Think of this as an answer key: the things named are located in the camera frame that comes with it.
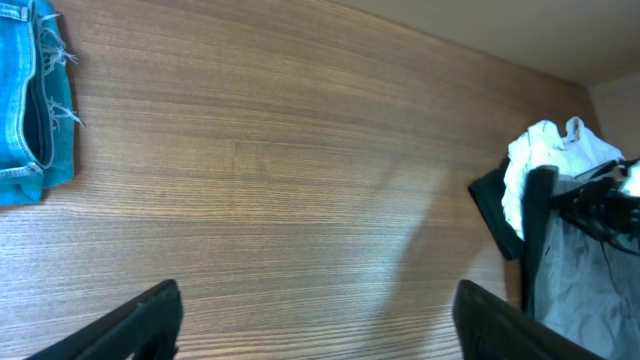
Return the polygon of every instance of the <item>wood grain surface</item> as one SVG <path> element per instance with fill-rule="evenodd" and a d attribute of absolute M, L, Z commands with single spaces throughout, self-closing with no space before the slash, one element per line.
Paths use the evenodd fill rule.
<path fill-rule="evenodd" d="M 584 89 L 324 1 L 60 0 L 77 176 L 0 209 L 0 358 L 165 278 L 179 358 L 459 358 L 518 302 L 466 186 Z"/>

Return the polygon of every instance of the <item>black plastic object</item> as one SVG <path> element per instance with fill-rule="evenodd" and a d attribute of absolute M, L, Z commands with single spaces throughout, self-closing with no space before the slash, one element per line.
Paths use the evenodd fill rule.
<path fill-rule="evenodd" d="M 173 359 L 182 315 L 175 280 L 164 280 L 29 359 Z"/>
<path fill-rule="evenodd" d="M 458 284 L 453 320 L 465 360 L 601 359 L 469 280 Z"/>

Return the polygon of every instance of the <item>blue denim jeans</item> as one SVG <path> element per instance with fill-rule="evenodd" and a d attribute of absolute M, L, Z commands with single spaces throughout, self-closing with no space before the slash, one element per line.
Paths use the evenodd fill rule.
<path fill-rule="evenodd" d="M 0 0 L 0 205 L 32 204 L 73 178 L 67 60 L 47 0 Z"/>

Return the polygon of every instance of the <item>white wall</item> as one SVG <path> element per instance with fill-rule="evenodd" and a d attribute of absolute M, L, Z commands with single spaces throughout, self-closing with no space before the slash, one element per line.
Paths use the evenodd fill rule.
<path fill-rule="evenodd" d="M 640 157 L 640 72 L 589 88 L 604 138 L 627 159 Z"/>
<path fill-rule="evenodd" d="M 582 85 L 640 71 L 640 0 L 335 0 Z"/>

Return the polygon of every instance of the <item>white shirt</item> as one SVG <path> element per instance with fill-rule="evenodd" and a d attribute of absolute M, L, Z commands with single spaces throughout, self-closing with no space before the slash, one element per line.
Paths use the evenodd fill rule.
<path fill-rule="evenodd" d="M 627 171 L 627 179 L 622 183 L 620 192 L 640 197 L 640 162 L 631 166 Z"/>
<path fill-rule="evenodd" d="M 529 171 L 540 165 L 554 165 L 562 175 L 577 176 L 607 161 L 624 159 L 620 150 L 595 136 L 579 117 L 567 121 L 566 128 L 567 136 L 562 138 L 556 124 L 542 120 L 509 144 L 502 209 L 520 239 L 524 239 L 522 195 Z"/>

